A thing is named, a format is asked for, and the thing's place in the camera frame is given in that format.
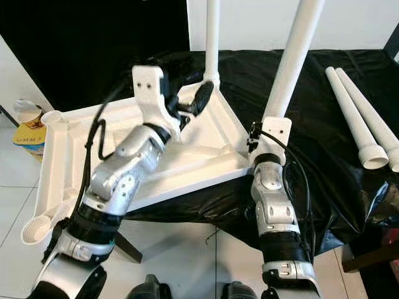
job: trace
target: white tube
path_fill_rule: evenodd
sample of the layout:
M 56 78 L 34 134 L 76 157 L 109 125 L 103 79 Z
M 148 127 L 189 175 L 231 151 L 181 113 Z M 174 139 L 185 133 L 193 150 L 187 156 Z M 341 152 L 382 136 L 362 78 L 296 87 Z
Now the white tube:
M 208 0 L 206 3 L 206 53 L 204 80 L 219 86 L 219 15 L 220 0 Z
M 312 42 L 325 0 L 301 0 L 264 110 L 267 116 L 284 117 Z
M 327 67 L 325 73 L 359 148 L 359 159 L 363 167 L 367 169 L 383 167 L 388 163 L 388 157 L 384 149 L 375 142 L 373 135 L 367 128 L 366 123 L 356 109 L 355 104 L 353 104 L 342 82 L 339 80 L 334 68 Z
M 387 126 L 374 107 L 368 102 L 362 92 L 356 87 L 343 69 L 336 69 L 339 79 L 348 91 L 357 110 L 366 121 L 375 139 L 387 152 L 389 165 L 394 172 L 399 172 L 399 140 Z

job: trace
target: black tarp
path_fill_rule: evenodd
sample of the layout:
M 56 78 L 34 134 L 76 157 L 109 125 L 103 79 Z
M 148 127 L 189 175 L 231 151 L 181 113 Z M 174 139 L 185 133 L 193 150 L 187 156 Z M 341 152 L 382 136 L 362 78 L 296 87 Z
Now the black tarp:
M 220 89 L 245 129 L 259 121 L 271 91 L 282 51 L 221 51 Z M 169 73 L 171 86 L 204 70 L 203 52 L 152 59 Z M 310 51 L 286 117 L 292 120 L 288 146 L 301 159 L 309 179 L 317 253 L 350 242 L 366 225 L 399 225 L 399 177 L 388 166 L 362 168 L 358 149 L 325 76 L 342 67 L 399 136 L 399 66 L 383 50 Z M 294 168 L 289 182 L 301 227 L 305 199 Z M 129 212 L 126 219 L 208 222 L 258 248 L 252 177 L 246 176 Z

